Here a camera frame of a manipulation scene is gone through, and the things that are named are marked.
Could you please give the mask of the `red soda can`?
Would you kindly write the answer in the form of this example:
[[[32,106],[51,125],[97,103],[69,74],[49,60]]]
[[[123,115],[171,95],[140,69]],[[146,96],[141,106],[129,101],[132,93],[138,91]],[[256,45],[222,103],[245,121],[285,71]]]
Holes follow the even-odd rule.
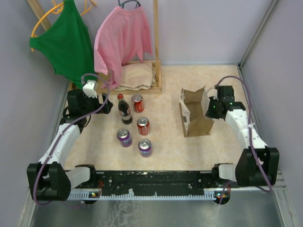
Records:
[[[140,117],[137,120],[138,132],[141,135],[148,135],[150,132],[150,121],[146,117]]]
[[[136,113],[141,113],[144,111],[144,101],[142,95],[134,94],[132,96],[132,104]]]

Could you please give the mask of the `red soda can front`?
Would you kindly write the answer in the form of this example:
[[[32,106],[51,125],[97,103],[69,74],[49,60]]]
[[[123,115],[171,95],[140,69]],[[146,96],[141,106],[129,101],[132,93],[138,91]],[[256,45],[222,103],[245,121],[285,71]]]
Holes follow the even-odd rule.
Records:
[[[141,135],[148,135],[150,132],[150,121],[146,117],[140,117],[137,120],[138,132]]]

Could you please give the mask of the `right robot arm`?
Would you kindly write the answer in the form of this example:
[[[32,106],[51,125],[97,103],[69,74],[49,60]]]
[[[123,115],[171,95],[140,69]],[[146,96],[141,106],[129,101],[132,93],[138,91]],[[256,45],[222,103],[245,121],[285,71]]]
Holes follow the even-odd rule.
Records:
[[[212,183],[217,187],[223,187],[228,180],[240,187],[275,185],[279,151],[269,147],[258,135],[249,119],[249,111],[242,102],[235,101],[232,86],[218,86],[216,91],[215,96],[203,92],[205,116],[223,119],[230,126],[242,154],[236,164],[217,164],[218,171],[212,174]]]

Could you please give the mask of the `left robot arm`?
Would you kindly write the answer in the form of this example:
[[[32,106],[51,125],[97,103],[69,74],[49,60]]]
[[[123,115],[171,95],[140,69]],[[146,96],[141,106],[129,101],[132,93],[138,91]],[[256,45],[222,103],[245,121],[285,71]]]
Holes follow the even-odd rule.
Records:
[[[80,89],[67,94],[67,107],[63,111],[58,132],[49,149],[36,163],[27,167],[30,193],[38,205],[52,201],[66,201],[72,189],[85,184],[92,188],[98,184],[98,175],[93,165],[84,164],[65,171],[63,166],[77,138],[93,114],[109,114],[113,104],[109,93],[99,97],[88,97]]]

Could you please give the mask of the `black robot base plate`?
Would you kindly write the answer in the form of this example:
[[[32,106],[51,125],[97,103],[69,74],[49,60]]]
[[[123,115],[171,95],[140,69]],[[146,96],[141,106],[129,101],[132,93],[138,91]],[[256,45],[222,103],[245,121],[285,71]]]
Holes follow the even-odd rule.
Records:
[[[73,189],[69,200],[218,202],[226,183],[211,171],[97,171],[96,179]]]

